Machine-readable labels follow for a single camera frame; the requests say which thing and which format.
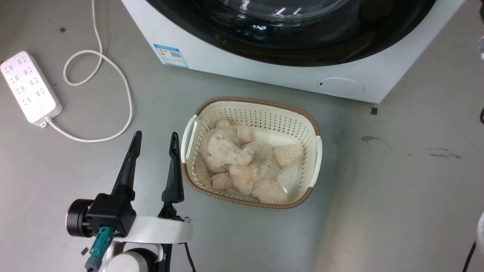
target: stuffed toy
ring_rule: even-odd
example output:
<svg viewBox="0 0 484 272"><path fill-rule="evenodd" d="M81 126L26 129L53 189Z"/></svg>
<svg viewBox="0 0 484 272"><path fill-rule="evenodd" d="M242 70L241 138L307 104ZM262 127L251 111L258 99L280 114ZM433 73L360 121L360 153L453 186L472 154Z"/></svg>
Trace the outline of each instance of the stuffed toy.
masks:
<svg viewBox="0 0 484 272"><path fill-rule="evenodd" d="M287 195L277 182L279 168L291 166L299 160L303 156L302 148L301 144L273 147L260 141L242 146L243 150L254 150L254 158L247 165L230 165L233 186L263 203L287 203Z"/></svg>
<svg viewBox="0 0 484 272"><path fill-rule="evenodd" d="M246 166L254 158L251 147L241 146L254 141L254 133L248 126L233 126L226 119L217 122L214 129L208 131L200 143L200 153L204 161L199 161L196 168L201 173L200 180L209 189L226 190L232 186L228 173L230 165Z"/></svg>

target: floor stain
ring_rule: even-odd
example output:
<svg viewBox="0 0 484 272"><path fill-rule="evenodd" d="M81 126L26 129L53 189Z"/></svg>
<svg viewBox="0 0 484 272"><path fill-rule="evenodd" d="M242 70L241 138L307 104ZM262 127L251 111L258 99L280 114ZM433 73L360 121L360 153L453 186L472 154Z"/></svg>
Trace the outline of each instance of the floor stain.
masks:
<svg viewBox="0 0 484 272"><path fill-rule="evenodd" d="M443 158L450 158L450 157L453 157L453 158L456 158L456 159L461 159L462 157L457 155L457 154L448 154L448 155L444 155L444 154L429 154L430 156L432 157L443 157Z"/></svg>
<svg viewBox="0 0 484 272"><path fill-rule="evenodd" d="M335 137L334 135L333 135L333 142L334 142L336 145L338 145L338 146L339 146L339 141L338 141L338 139L336 139L336 137Z"/></svg>
<svg viewBox="0 0 484 272"><path fill-rule="evenodd" d="M380 137L362 136L362 142L369 142L373 140L380 140Z"/></svg>

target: washing machine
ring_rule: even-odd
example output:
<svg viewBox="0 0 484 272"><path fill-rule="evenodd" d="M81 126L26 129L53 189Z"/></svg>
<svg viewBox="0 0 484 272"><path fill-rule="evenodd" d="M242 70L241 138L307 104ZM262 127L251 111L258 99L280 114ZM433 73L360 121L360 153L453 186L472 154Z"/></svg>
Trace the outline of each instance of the washing machine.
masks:
<svg viewBox="0 0 484 272"><path fill-rule="evenodd" d="M166 65L380 103L464 0L122 2Z"/></svg>

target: gray floor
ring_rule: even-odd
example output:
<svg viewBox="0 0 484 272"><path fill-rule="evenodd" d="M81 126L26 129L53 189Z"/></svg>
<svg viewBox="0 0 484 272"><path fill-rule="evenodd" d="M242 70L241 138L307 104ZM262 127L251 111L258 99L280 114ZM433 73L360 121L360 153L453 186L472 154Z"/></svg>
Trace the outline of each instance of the gray floor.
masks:
<svg viewBox="0 0 484 272"><path fill-rule="evenodd" d="M76 198L108 192L129 141L143 131L136 171L138 214L156 215L172 131L219 95L300 107L322 131L324 156L313 194L288 211L254 209L196 193L177 205L194 219L190 242L198 271L459 271L484 211L484 33L479 2L467 1L395 90L372 105L163 66L119 1L99 1L106 54L128 77L134 122L102 144L71 141L22 116L0 80L0 249L3 271L83 271L92 240L70 237L65 212ZM88 84L64 83L67 58L97 49L88 1L0 2L0 58L26 50L64 110L58 125L83 137L108 136L127 118L122 81L107 64ZM96 57L79 58L73 80ZM362 141L362 136L379 140ZM177 246L172 270L188 271Z"/></svg>

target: round drain cover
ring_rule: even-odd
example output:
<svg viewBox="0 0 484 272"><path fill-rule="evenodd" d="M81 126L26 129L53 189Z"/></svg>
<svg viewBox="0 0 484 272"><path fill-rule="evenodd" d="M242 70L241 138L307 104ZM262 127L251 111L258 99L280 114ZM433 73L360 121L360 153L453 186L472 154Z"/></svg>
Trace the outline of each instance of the round drain cover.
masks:
<svg viewBox="0 0 484 272"><path fill-rule="evenodd" d="M318 87L325 94L341 97L354 97L362 95L365 91L364 86L352 79L342 77L330 77L318 82Z"/></svg>

